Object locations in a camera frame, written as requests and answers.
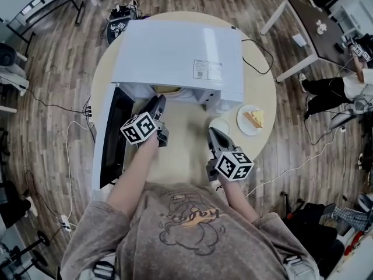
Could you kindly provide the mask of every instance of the cake slice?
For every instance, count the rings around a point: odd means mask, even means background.
[[[254,127],[256,128],[264,127],[264,113],[262,110],[245,112],[244,116],[254,125]]]

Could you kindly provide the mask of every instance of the person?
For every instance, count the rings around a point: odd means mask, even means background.
[[[366,61],[359,60],[349,46],[356,66],[356,73],[344,78],[307,80],[301,73],[299,81],[304,92],[315,95],[307,102],[304,116],[306,120],[313,114],[327,111],[345,103],[353,103],[354,99],[365,99],[367,102],[373,98],[373,69],[369,69]]]
[[[1,220],[6,228],[10,228],[14,223],[16,223],[23,216],[27,217],[27,211],[33,213],[35,217],[38,216],[37,209],[35,207],[34,201],[30,196],[26,199],[15,199],[0,204],[0,215]]]
[[[107,201],[89,204],[64,254],[62,279],[92,279],[113,252],[120,279],[288,279],[283,262],[294,255],[317,270],[276,213],[258,216],[238,182],[220,179],[229,205],[211,187],[146,183],[158,145],[153,134]]]

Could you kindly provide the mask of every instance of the power strip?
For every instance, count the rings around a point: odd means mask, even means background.
[[[90,100],[88,102],[86,110],[90,114],[90,116],[88,116],[88,121],[89,121],[90,125],[92,125],[93,124],[93,120],[92,120],[92,107],[91,107],[91,101]]]
[[[68,232],[71,232],[71,225],[70,225],[68,217],[66,215],[61,215],[61,220],[64,226],[66,226],[64,227],[64,229]]]

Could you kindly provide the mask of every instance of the white cable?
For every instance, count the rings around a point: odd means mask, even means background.
[[[73,123],[76,123],[78,126],[80,126],[82,129],[84,130],[90,130],[93,128],[94,124],[92,124],[91,127],[89,128],[85,128],[83,127],[81,124],[79,124],[78,122],[76,121],[72,121],[70,122],[69,126],[68,126],[68,130],[66,132],[66,153],[68,155],[68,165],[69,165],[69,181],[70,181],[70,214],[68,216],[68,219],[71,217],[71,214],[72,214],[72,182],[71,182],[71,167],[70,167],[70,158],[69,158],[69,146],[68,146],[68,140],[69,140],[69,129],[70,129],[70,125],[72,125]]]
[[[282,172],[279,176],[277,176],[277,177],[274,178],[273,180],[266,181],[265,183],[262,183],[262,184],[256,186],[256,187],[255,187],[254,189],[252,189],[251,192],[250,192],[249,194],[247,194],[245,197],[249,196],[249,195],[250,195],[251,193],[253,193],[257,188],[259,188],[259,187],[261,187],[261,186],[264,186],[265,184],[269,184],[269,183],[271,183],[271,182],[273,182],[273,181],[279,179],[282,175],[284,175],[284,174],[287,173],[287,172],[294,171],[294,170],[298,170],[299,168],[302,168],[303,165],[305,165],[309,160],[312,160],[312,159],[317,158],[319,155],[321,155],[321,154],[324,152],[325,148],[326,148],[329,144],[332,144],[332,143],[334,142],[334,139],[336,138],[336,134],[337,134],[337,132],[338,132],[338,129],[339,129],[339,128],[337,128],[337,129],[336,129],[336,132],[334,133],[333,140],[332,140],[331,142],[329,142],[329,143],[327,143],[327,144],[324,145],[324,147],[323,147],[322,150],[321,150],[321,153],[319,153],[318,155],[315,155],[315,156],[309,158],[309,159],[306,160],[306,161],[305,161],[301,166],[299,166],[299,167],[297,167],[297,168],[292,168],[292,169],[285,170],[284,172]]]

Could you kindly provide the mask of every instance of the marker cube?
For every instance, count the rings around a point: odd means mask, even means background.
[[[229,181],[244,180],[254,163],[244,152],[223,152],[215,169]]]
[[[130,144],[136,144],[147,140],[157,129],[149,113],[145,112],[129,119],[121,127],[121,132]]]

